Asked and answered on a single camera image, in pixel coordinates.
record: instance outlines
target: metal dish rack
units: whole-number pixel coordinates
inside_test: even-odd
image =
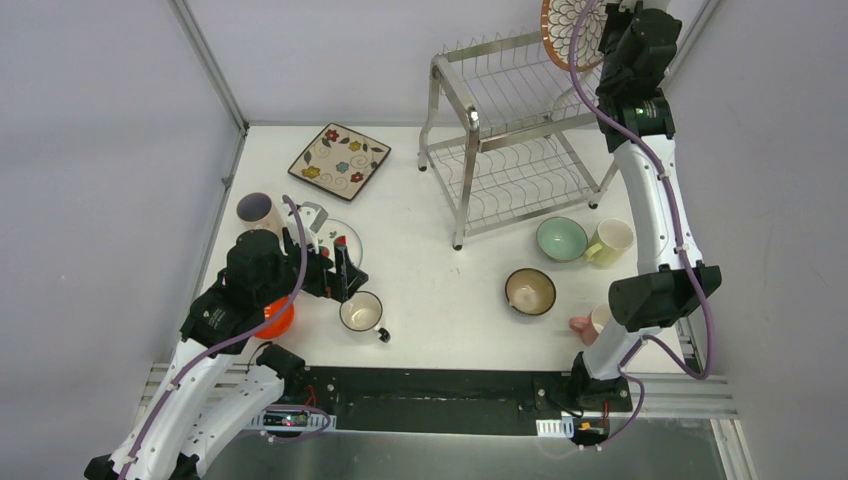
[[[580,80],[594,100],[598,70]],[[466,133],[429,144],[442,95]],[[484,37],[433,57],[418,168],[429,163],[448,198],[454,249],[466,236],[580,202],[597,207],[617,169],[610,166],[598,184],[562,133],[594,122],[568,73],[548,57],[541,32]]]

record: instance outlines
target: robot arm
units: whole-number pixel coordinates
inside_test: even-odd
[[[185,443],[177,469],[203,477],[251,418],[282,397],[287,385],[300,383],[305,365],[303,359],[278,345],[266,348],[247,377],[194,423],[187,438],[181,437]]]
[[[599,108],[657,154],[663,173],[640,146],[599,119],[627,186],[638,239],[639,275],[610,286],[614,322],[574,361],[566,396],[581,407],[597,407],[626,389],[619,366],[635,354],[643,337],[656,335],[700,306],[677,245],[684,245],[706,296],[721,284],[719,268],[703,264],[679,195],[671,204],[666,193],[669,185],[674,192],[680,189],[674,122],[659,84],[677,52],[681,28],[680,21],[664,11],[667,4],[625,0],[606,6],[607,23],[599,46],[604,53],[596,90]],[[675,217],[682,242],[676,238]]]
[[[351,263],[344,242],[337,240],[333,245],[332,260],[328,249],[313,247],[311,239],[327,217],[320,206],[304,204],[298,212],[298,222],[300,215],[307,220],[303,222],[307,242],[303,290],[339,302],[347,300],[368,275]],[[296,223],[294,215],[290,218],[289,225]],[[192,302],[181,328],[183,338],[153,396],[152,407],[118,449],[89,463],[87,479],[197,478],[249,418],[280,398],[284,387],[291,385],[303,360],[280,347],[269,347],[251,376],[215,411],[197,421],[210,389],[244,349],[248,340],[245,334],[264,323],[264,307],[289,295],[297,283],[302,253],[295,248],[297,243],[288,230],[282,232],[286,253],[273,232],[251,230],[239,236],[215,284]],[[244,338],[232,343],[237,337]],[[224,342],[232,344],[211,357],[199,358]],[[178,372],[192,364],[177,381]],[[160,402],[165,395],[166,401]],[[175,467],[177,476],[172,477]]]

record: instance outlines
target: orange bowl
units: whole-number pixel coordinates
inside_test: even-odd
[[[274,315],[276,315],[283,308],[283,305],[286,304],[286,300],[288,300],[288,298],[289,297],[283,297],[277,300],[276,302],[272,303],[271,305],[265,307],[266,323],[269,323],[274,317]],[[255,336],[263,340],[271,340],[272,338],[279,337],[280,335],[285,333],[285,331],[288,330],[289,327],[291,327],[292,321],[294,321],[293,304],[291,307],[289,307],[286,313],[282,314],[280,318],[278,318],[274,323],[271,323],[268,328],[257,333]]]

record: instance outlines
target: white tabletop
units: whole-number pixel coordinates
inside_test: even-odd
[[[583,260],[558,264],[535,243],[545,217],[466,238],[453,250],[453,215],[431,169],[417,169],[418,128],[357,127],[355,130],[392,147],[392,152],[356,199],[347,203],[295,179],[289,166],[321,127],[251,127],[205,273],[204,288],[226,265],[226,253],[245,228],[236,216],[238,201],[265,192],[279,200],[322,205],[330,218],[351,225],[361,237],[361,265],[370,280],[363,287],[380,297],[388,344],[361,342],[339,320],[339,304],[300,295],[295,320],[277,343],[303,357],[307,365],[567,371],[584,347],[568,328],[568,319],[586,315],[607,298],[614,280],[636,274],[636,248],[608,269]],[[457,136],[456,129],[434,129],[431,141]],[[612,161],[597,130],[575,130],[567,137],[596,179]],[[624,182],[616,178],[597,210],[585,205],[549,216],[567,216],[591,235],[610,217],[632,225]],[[555,282],[557,301],[546,314],[527,317],[511,310],[504,281],[511,272],[532,267]],[[677,352],[673,328],[662,332]],[[260,343],[251,339],[240,363]],[[658,347],[650,344],[632,360],[631,372],[677,372]]]

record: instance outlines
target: floral plate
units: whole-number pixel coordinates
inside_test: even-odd
[[[297,157],[289,173],[351,201],[391,150],[373,138],[331,123]]]

